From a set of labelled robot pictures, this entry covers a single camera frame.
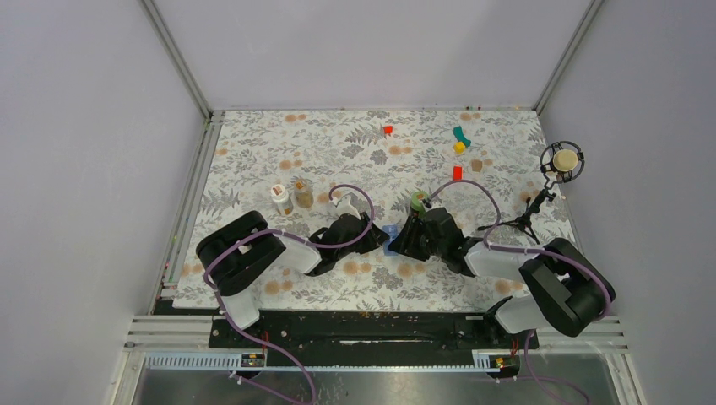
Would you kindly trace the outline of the blue weekly pill organizer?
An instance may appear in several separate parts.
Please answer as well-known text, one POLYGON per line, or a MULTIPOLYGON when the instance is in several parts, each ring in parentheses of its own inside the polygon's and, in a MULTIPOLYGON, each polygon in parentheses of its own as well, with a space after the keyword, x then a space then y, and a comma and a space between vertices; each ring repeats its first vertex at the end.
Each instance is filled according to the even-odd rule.
POLYGON ((383 252, 387 257, 397 256, 397 253, 391 251, 389 246, 399 235, 399 227, 396 224, 388 224, 382 227, 382 231, 387 234, 388 238, 383 243, 383 252))

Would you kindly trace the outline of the green pill bottle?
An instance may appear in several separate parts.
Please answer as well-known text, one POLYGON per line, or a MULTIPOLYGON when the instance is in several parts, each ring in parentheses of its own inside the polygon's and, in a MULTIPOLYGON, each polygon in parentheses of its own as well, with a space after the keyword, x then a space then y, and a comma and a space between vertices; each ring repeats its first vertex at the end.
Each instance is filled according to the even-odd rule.
POLYGON ((422 218, 431 209, 430 194, 422 190, 413 192, 410 196, 410 208, 418 218, 422 218))

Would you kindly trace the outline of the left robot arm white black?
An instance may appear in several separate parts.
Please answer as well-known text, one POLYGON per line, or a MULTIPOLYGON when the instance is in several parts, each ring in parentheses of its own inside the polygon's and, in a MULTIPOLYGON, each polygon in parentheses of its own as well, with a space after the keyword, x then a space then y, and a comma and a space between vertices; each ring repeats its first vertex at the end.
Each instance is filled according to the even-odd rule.
POLYGON ((229 334, 243 347, 257 343, 262 325, 251 285, 271 267, 287 267, 309 277, 321 276, 351 253, 380 248, 389 234, 367 213, 341 214, 329 227, 308 240, 271 230, 257 211, 251 211, 202 239, 196 255, 205 283, 220 297, 220 309, 231 320, 229 334))

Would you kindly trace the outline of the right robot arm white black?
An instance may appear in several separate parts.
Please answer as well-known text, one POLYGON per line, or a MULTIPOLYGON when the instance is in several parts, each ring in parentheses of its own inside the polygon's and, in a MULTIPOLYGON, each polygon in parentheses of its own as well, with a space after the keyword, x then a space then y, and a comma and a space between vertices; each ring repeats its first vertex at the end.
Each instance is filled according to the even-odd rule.
POLYGON ((552 327, 574 338, 608 312, 616 297, 611 284, 569 241, 555 238, 542 247, 487 245, 468 237, 445 208, 412 213, 388 250, 419 261, 438 258, 466 277, 518 281, 529 292, 493 305, 485 339, 506 347, 519 332, 552 327))

